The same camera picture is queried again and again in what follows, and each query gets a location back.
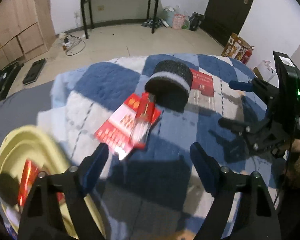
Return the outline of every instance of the tiled floor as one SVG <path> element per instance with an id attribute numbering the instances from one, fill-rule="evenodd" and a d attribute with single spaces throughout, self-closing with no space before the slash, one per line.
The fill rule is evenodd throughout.
<path id="1" fill-rule="evenodd" d="M 83 33 L 79 31 L 72 35 L 81 37 Z M 223 48 L 201 29 L 192 32 L 162 27 L 151 34 L 150 28 L 142 27 L 140 24 L 95 28 L 89 31 L 89 39 L 84 41 L 86 47 L 82 52 L 67 56 L 61 48 L 60 41 L 56 40 L 48 52 L 25 63 L 8 95 L 54 80 L 60 73 L 113 58 L 162 53 L 221 55 L 223 51 Z M 73 53 L 82 47 L 83 43 L 79 44 L 73 48 Z M 47 63 L 38 80 L 24 86 L 22 81 L 32 63 L 43 57 L 47 59 Z"/>

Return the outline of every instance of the baseboard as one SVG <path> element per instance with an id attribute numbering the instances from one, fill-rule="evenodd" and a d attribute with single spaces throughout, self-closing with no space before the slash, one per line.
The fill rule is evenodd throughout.
<path id="1" fill-rule="evenodd" d="M 93 27 L 97 28 L 97 27 L 104 27 L 104 26 L 111 26 L 111 25 L 135 24 L 135 23 L 143 23 L 145 21 L 146 21 L 146 19 L 112 20 L 112 21 L 94 23 Z M 68 30 L 68 31 L 65 31 L 65 33 L 73 33 L 73 32 L 82 31 L 82 30 L 83 30 L 83 26 L 78 27 L 78 28 L 74 28 L 74 29 L 71 29 L 71 30 Z"/>

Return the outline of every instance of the checkered blanket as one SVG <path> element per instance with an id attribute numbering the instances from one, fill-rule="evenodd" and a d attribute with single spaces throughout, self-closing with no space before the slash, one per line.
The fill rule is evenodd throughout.
<path id="1" fill-rule="evenodd" d="M 265 115 L 266 105 L 254 93 L 229 88 L 231 80 L 254 78 L 237 60 L 194 54 L 124 57 L 63 73 L 51 91 L 53 108 L 39 113 L 38 125 L 60 143 L 72 163 L 80 164 L 99 144 L 95 131 L 129 95 L 144 92 L 155 66 L 166 59 L 213 77 L 214 111 L 192 105 L 181 114 L 159 107 L 162 114 L 146 151 L 136 150 L 123 162 L 110 155 L 93 192 L 101 203 L 107 239 L 154 239 L 183 229 L 198 232 L 213 198 L 189 156 L 196 141 L 234 172 L 259 171 L 273 199 L 276 194 L 270 156 L 249 156 L 242 138 L 218 126 L 221 116 L 254 122 Z M 239 198 L 238 193 L 223 237 L 231 233 Z"/>

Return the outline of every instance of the red lighter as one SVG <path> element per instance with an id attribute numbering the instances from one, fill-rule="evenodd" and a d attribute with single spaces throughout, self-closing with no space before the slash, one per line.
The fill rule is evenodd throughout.
<path id="1" fill-rule="evenodd" d="M 133 145 L 134 148 L 144 149 L 146 147 L 154 108 L 155 96 L 146 92 L 142 93 L 134 126 L 129 138 L 129 143 Z"/>

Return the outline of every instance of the bolt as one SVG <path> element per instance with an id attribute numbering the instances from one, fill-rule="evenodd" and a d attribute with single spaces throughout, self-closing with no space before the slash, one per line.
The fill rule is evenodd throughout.
<path id="1" fill-rule="evenodd" d="M 46 176 L 47 175 L 47 173 L 45 172 L 45 171 L 41 171 L 39 174 L 38 174 L 38 177 L 40 178 L 40 179 L 42 179 L 44 176 Z"/>
<path id="2" fill-rule="evenodd" d="M 230 171 L 230 169 L 229 169 L 227 166 L 222 166 L 222 167 L 221 167 L 221 171 L 222 171 L 223 173 L 228 173 L 228 172 Z"/>
<path id="3" fill-rule="evenodd" d="M 70 168 L 69 168 L 69 171 L 70 172 L 76 172 L 78 170 L 78 167 L 77 166 L 71 166 Z"/>
<path id="4" fill-rule="evenodd" d="M 252 176 L 255 177 L 255 178 L 260 178 L 260 177 L 261 177 L 261 174 L 260 174 L 259 172 L 257 172 L 257 171 L 254 171 L 254 172 L 252 173 Z"/>

